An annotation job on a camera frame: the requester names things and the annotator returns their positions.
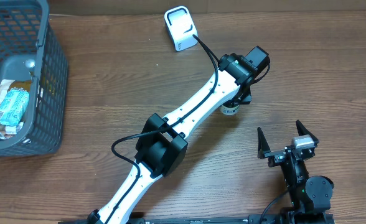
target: wooden table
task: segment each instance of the wooden table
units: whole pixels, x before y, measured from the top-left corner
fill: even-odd
[[[335,182],[337,223],[366,223],[366,11],[198,14],[200,38],[218,55],[270,53],[270,73],[236,116],[213,113],[170,176],[135,208],[146,218],[261,213],[284,190],[279,168],[256,158],[256,128],[270,147],[296,136],[300,119],[321,143],[306,162]],[[200,45],[175,52],[162,15],[59,17],[51,25],[70,62],[63,144],[48,156],[0,158],[0,223],[56,223],[102,207],[131,165],[110,151],[154,112],[183,104],[213,68]],[[133,158],[136,141],[118,148]],[[270,212],[289,205],[285,198]]]

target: gray plastic basket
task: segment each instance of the gray plastic basket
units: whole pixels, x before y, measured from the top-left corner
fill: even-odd
[[[68,62],[48,18],[46,0],[0,0],[0,83],[32,80],[24,126],[0,140],[0,156],[49,154],[60,147]],[[33,75],[28,59],[35,60]]]

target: black cable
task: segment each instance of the black cable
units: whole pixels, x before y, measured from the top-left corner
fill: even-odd
[[[202,99],[202,101],[197,104],[194,108],[192,108],[189,112],[187,112],[183,117],[179,118],[175,123],[169,125],[166,128],[161,128],[155,131],[149,131],[146,133],[141,133],[141,134],[134,134],[131,136],[126,136],[124,138],[121,138],[119,140],[116,140],[112,145],[111,145],[111,151],[113,152],[114,155],[116,155],[117,157],[119,157],[120,159],[125,160],[126,162],[129,162],[130,164],[134,165],[135,168],[138,170],[138,174],[136,175],[136,178],[134,179],[133,183],[131,184],[131,186],[127,189],[127,191],[125,192],[125,194],[122,195],[122,197],[120,198],[120,200],[116,203],[116,205],[113,208],[113,211],[110,213],[110,215],[108,216],[105,224],[107,224],[109,222],[109,220],[111,219],[111,217],[114,215],[116,209],[119,207],[120,203],[122,202],[122,200],[129,194],[129,192],[132,190],[132,188],[134,187],[134,185],[136,184],[136,182],[139,180],[140,178],[140,168],[137,165],[137,163],[135,163],[134,161],[132,161],[131,159],[128,159],[125,156],[122,156],[121,154],[117,153],[115,151],[115,146],[118,143],[121,143],[123,141],[129,140],[129,139],[134,139],[134,138],[140,138],[143,136],[148,136],[148,135],[152,135],[152,134],[157,134],[157,133],[165,133],[166,131],[172,129],[174,126],[178,125],[179,123],[181,123],[183,120],[186,119],[186,117],[190,116],[190,114],[192,114],[196,109],[198,109],[203,103],[205,103],[205,101],[207,101],[207,99],[214,93],[217,83],[218,83],[218,67],[216,66],[215,60],[213,57],[216,58],[216,60],[218,61],[216,55],[196,36],[193,35],[193,37],[198,40],[198,42],[200,43],[200,45],[202,46],[202,48],[205,50],[205,52],[207,53],[208,57],[210,58],[213,68],[215,69],[215,83],[213,84],[213,87],[209,90],[209,93],[207,94],[207,96],[204,97],[204,99]]]
[[[206,52],[209,52],[210,54],[212,54],[212,56],[215,58],[215,60],[218,62],[218,64],[220,64],[220,60],[218,59],[218,57],[216,57],[216,55],[196,35],[193,34],[193,37],[194,37],[195,40],[198,41],[198,43],[200,43],[200,45],[202,46],[202,48]]]
[[[269,203],[269,205],[263,210],[262,215],[260,216],[259,224],[262,224],[263,218],[266,215],[266,212],[268,212],[269,208],[274,205],[276,202],[278,202],[280,199],[284,197],[289,192],[289,189],[284,191],[281,195],[277,196],[273,201]]]
[[[270,63],[268,64],[268,69],[266,70],[265,74],[263,74],[260,78],[258,78],[257,80],[255,80],[253,82],[253,84],[258,83],[260,80],[262,80],[262,78],[264,78],[268,74],[269,70],[270,70]]]

